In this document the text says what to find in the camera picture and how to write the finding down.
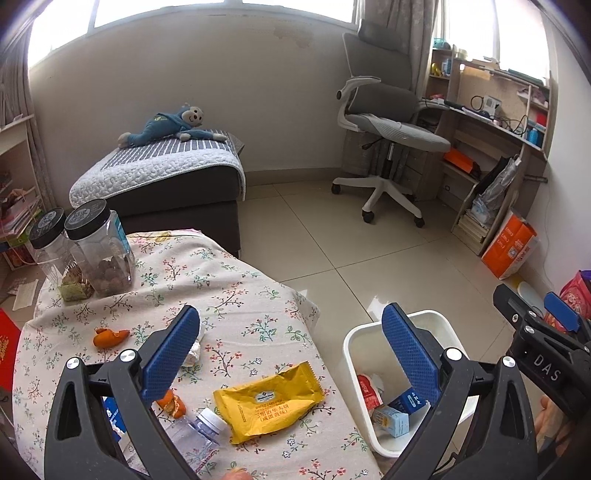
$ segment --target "white trash bin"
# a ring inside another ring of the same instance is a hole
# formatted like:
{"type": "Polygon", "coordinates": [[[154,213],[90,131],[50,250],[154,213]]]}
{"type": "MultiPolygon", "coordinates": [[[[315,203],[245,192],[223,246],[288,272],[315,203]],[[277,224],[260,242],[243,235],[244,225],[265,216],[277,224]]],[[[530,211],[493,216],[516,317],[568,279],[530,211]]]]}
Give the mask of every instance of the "white trash bin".
{"type": "MultiPolygon", "coordinates": [[[[466,351],[457,338],[447,319],[433,310],[408,315],[412,323],[424,330],[429,330],[443,348],[455,347],[464,355],[466,351]]],[[[343,358],[339,364],[344,385],[340,392],[353,416],[359,433],[370,448],[388,458],[398,458],[410,442],[419,425],[425,418],[428,408],[421,408],[410,415],[410,431],[398,438],[393,438],[385,430],[374,429],[371,418],[365,408],[361,388],[357,381],[358,374],[378,374],[384,381],[384,400],[391,401],[411,387],[396,355],[382,332],[382,322],[359,325],[351,330],[343,342],[343,358]]],[[[478,396],[468,397],[460,422],[472,416],[476,410],[478,396]]]]}

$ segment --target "floral tablecloth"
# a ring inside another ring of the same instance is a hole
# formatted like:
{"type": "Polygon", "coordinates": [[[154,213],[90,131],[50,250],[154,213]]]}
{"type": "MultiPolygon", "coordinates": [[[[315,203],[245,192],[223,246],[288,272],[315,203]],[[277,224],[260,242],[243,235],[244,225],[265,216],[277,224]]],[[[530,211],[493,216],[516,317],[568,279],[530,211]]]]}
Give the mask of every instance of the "floral tablecloth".
{"type": "MultiPolygon", "coordinates": [[[[46,282],[35,315],[21,334],[12,395],[18,448],[43,477],[48,415],[65,361],[113,359],[139,348],[151,332],[166,328],[185,304],[206,328],[201,361],[179,370],[172,388],[194,413],[213,404],[212,392],[272,375],[309,361],[326,400],[281,432],[229,443],[213,453],[198,474],[219,479],[234,466],[257,479],[377,479],[381,473],[314,346],[307,326],[317,307],[296,291],[237,260],[200,232],[135,233],[134,289],[65,306],[46,282]],[[116,349],[97,351],[97,327],[129,329],[116,349]]],[[[159,412],[166,428],[170,419],[159,412]]],[[[194,468],[191,452],[182,452],[194,468]]]]}

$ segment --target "electronic device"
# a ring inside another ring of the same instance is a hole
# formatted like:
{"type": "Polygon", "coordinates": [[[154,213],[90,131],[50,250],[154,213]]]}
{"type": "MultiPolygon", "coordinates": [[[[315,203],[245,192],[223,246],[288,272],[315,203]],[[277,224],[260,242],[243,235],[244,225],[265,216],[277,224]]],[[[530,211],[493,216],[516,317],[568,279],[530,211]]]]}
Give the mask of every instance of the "electronic device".
{"type": "Polygon", "coordinates": [[[485,95],[482,100],[482,110],[488,113],[488,116],[495,116],[502,102],[490,95],[485,95]]]}

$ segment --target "orange package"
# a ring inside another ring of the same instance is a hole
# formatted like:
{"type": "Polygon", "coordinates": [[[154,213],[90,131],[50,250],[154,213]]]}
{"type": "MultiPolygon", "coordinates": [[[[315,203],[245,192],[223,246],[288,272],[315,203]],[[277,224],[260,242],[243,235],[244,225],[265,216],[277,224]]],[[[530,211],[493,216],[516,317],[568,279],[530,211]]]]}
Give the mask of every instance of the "orange package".
{"type": "Polygon", "coordinates": [[[498,279],[504,280],[519,270],[538,243],[533,227],[510,211],[495,239],[482,255],[482,261],[498,279]]]}

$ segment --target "pink bag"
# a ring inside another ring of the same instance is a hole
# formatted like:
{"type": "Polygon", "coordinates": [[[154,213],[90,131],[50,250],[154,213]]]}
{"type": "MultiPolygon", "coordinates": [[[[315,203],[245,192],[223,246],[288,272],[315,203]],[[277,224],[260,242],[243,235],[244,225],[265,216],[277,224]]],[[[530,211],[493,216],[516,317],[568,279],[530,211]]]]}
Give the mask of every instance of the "pink bag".
{"type": "MultiPolygon", "coordinates": [[[[583,274],[579,270],[574,278],[569,281],[560,290],[560,299],[565,302],[576,313],[581,315],[584,319],[591,318],[591,292],[587,288],[587,284],[583,279],[583,274]]],[[[552,325],[557,330],[567,333],[567,330],[560,324],[560,322],[551,314],[546,313],[544,321],[548,325],[552,325]]]]}

